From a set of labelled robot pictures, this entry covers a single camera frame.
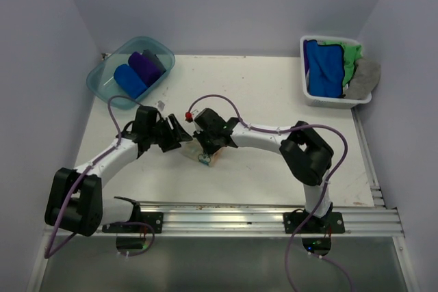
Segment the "patterned white cloth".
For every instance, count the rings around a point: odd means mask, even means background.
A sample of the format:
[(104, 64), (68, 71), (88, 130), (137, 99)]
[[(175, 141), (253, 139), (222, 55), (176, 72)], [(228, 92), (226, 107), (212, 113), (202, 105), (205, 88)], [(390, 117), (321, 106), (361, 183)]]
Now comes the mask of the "patterned white cloth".
[(203, 148), (199, 144), (197, 140), (192, 140), (190, 142), (185, 143), (181, 148), (181, 154), (197, 163), (201, 163), (208, 167), (215, 166), (216, 162), (219, 160), (223, 153), (223, 149), (221, 148), (217, 152), (212, 155), (208, 155), (204, 152)]

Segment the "blue towel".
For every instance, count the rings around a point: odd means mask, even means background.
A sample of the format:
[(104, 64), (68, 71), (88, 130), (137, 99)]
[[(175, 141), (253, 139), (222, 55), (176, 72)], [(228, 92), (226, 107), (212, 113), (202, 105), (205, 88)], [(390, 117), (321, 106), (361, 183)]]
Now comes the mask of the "blue towel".
[(138, 98), (147, 90), (147, 86), (135, 70), (127, 64), (122, 64), (115, 69), (114, 80), (131, 98)]

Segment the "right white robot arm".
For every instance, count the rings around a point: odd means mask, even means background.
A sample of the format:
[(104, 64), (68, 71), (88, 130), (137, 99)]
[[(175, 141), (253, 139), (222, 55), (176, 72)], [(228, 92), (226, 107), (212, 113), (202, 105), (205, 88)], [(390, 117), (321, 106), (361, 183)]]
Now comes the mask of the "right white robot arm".
[(331, 167), (334, 152), (314, 129), (304, 128), (306, 122), (298, 121), (296, 131), (285, 133), (270, 128), (247, 128), (237, 118), (226, 121), (210, 108), (197, 114), (194, 122), (194, 138), (205, 154), (232, 147), (281, 155), (293, 176), (304, 185), (306, 227), (317, 233), (328, 226), (333, 203), (323, 190), (323, 178)]

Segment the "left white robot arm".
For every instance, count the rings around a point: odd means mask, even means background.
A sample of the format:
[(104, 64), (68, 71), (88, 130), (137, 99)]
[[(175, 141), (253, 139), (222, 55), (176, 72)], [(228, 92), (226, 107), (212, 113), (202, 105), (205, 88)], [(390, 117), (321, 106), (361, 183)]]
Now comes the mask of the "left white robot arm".
[(105, 225), (137, 231), (142, 224), (138, 202), (123, 197), (105, 200), (103, 188), (152, 145), (168, 152), (191, 140), (175, 115), (163, 117), (155, 107), (138, 107), (134, 120), (118, 129), (115, 140), (103, 152), (76, 168), (61, 168), (55, 173), (45, 223), (86, 237)]

